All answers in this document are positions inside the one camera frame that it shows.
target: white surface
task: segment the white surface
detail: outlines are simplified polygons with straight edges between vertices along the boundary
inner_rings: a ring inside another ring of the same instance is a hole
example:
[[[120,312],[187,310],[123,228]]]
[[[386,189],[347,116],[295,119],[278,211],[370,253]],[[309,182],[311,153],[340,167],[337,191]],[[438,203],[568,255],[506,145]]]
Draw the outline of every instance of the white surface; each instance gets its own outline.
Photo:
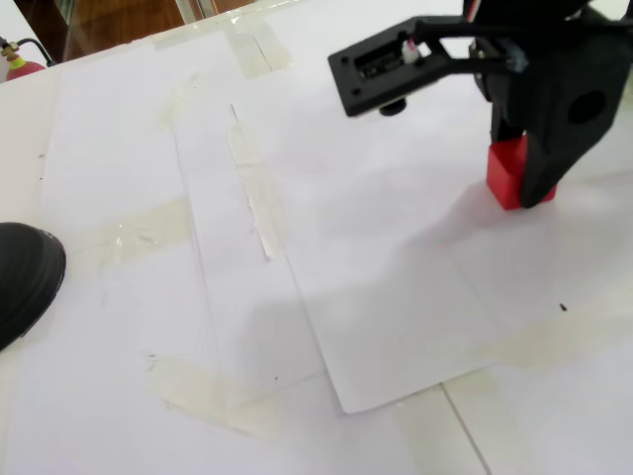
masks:
[[[38,38],[13,0],[0,0],[0,36],[8,42]],[[45,60],[35,45],[20,47],[19,55],[26,61],[45,65]],[[6,58],[0,57],[0,83],[4,82],[8,70]]]

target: paper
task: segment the paper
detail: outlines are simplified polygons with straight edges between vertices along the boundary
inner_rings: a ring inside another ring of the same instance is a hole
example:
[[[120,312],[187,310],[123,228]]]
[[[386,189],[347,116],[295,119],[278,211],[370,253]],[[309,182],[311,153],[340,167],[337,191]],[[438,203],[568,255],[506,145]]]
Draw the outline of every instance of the paper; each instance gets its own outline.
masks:
[[[470,81],[421,92],[409,107],[425,114],[389,121],[349,120],[329,87],[311,90],[292,73],[258,88],[267,93],[235,110],[279,188],[291,265],[343,409],[371,409],[490,363],[469,353],[497,336],[498,322],[450,252],[459,233],[495,217],[485,162],[471,159],[486,152],[488,110]],[[442,150],[447,123],[462,139]],[[492,215],[445,219],[478,205]]]

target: wooden floor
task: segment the wooden floor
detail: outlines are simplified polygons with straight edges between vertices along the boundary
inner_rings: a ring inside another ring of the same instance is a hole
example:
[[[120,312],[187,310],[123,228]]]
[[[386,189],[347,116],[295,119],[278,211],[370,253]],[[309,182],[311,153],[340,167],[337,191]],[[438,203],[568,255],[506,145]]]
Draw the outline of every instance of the wooden floor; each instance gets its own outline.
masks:
[[[212,0],[217,13],[252,0]],[[53,59],[75,59],[184,25],[175,0],[74,0],[69,25],[55,0],[15,0]],[[190,0],[197,19],[202,14]]]

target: white table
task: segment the white table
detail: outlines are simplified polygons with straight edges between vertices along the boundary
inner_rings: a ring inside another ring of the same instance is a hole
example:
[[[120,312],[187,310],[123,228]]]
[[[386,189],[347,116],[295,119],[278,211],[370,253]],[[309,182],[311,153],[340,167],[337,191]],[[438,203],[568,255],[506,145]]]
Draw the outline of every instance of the white table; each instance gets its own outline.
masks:
[[[318,8],[317,0],[311,3],[280,10],[284,15],[295,10],[298,15],[309,15],[310,10],[301,9]],[[612,3],[601,3],[612,7]],[[243,18],[256,9],[257,6],[245,9]],[[233,21],[231,15],[219,16],[0,86],[3,137],[10,138],[3,141],[0,162],[0,221],[39,223],[41,178],[62,71],[76,64],[125,54],[143,44],[158,48],[178,44],[185,50],[202,30],[208,32],[223,22],[239,24],[234,20],[235,15]],[[252,64],[260,57],[252,49],[253,44],[245,41],[247,37],[228,35],[228,38],[239,51],[237,62],[242,72],[259,74],[259,66]],[[591,310],[606,314],[627,312],[631,309],[627,297],[626,292],[616,293]],[[22,366],[34,357],[39,341],[46,338],[48,329],[43,325],[38,327],[41,328],[35,328],[24,341],[16,342],[0,355],[0,467],[10,474],[42,473],[39,459],[53,463],[52,473],[222,470],[223,473],[604,474],[626,473],[633,467],[627,443],[631,422],[628,401],[633,391],[627,377],[633,362],[633,353],[628,349],[632,347],[629,341],[632,338],[628,334],[598,342],[581,334],[580,348],[571,349],[563,344],[566,340],[561,335],[560,341],[550,341],[549,351],[536,365],[531,360],[527,364],[519,360],[515,366],[477,371],[388,407],[355,416],[342,414],[326,371],[315,363],[310,377],[275,392],[278,409],[264,410],[261,414],[266,418],[277,415],[272,425],[276,429],[263,435],[240,433],[217,421],[201,421],[200,412],[192,417],[171,411],[159,400],[146,410],[124,415],[110,414],[107,408],[95,406],[90,411],[95,421],[103,424],[94,426],[94,432],[83,434],[85,446],[65,445],[65,440],[76,440],[79,435],[64,426],[64,419],[52,420],[58,426],[47,427],[45,433],[57,433],[58,439],[41,439],[41,434],[32,433],[33,451],[29,453],[26,435],[16,438],[14,409],[19,403],[17,398],[25,397],[20,392],[21,384],[34,377],[26,374]],[[615,332],[607,328],[606,334],[612,333]],[[69,395],[79,393],[88,398],[99,394],[99,388],[86,388],[79,383],[66,390]],[[45,416],[46,407],[37,407],[38,396],[29,398],[35,413]],[[85,408],[82,411],[81,414],[86,414]],[[72,421],[72,414],[67,416]],[[122,428],[127,428],[132,419],[131,427],[136,431],[112,431],[108,417]],[[77,421],[71,426],[90,428]],[[149,434],[154,438],[147,440]],[[95,437],[103,443],[95,444],[91,440]],[[25,450],[17,458],[13,452],[16,447]],[[25,460],[26,455],[33,460]]]

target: black cable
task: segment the black cable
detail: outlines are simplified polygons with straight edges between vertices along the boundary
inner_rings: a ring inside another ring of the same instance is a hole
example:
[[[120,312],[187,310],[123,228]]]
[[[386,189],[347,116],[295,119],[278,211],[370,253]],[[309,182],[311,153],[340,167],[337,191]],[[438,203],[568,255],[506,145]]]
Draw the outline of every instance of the black cable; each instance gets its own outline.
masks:
[[[35,44],[40,49],[40,52],[42,53],[42,56],[45,58],[46,66],[51,67],[51,66],[55,66],[56,65],[56,62],[52,60],[52,58],[48,55],[48,53],[46,52],[46,50],[44,49],[42,44],[40,42],[38,42],[37,40],[34,40],[33,38],[24,38],[23,40],[19,40],[17,43],[18,43],[19,47],[22,46],[25,43],[33,43],[33,44]]]

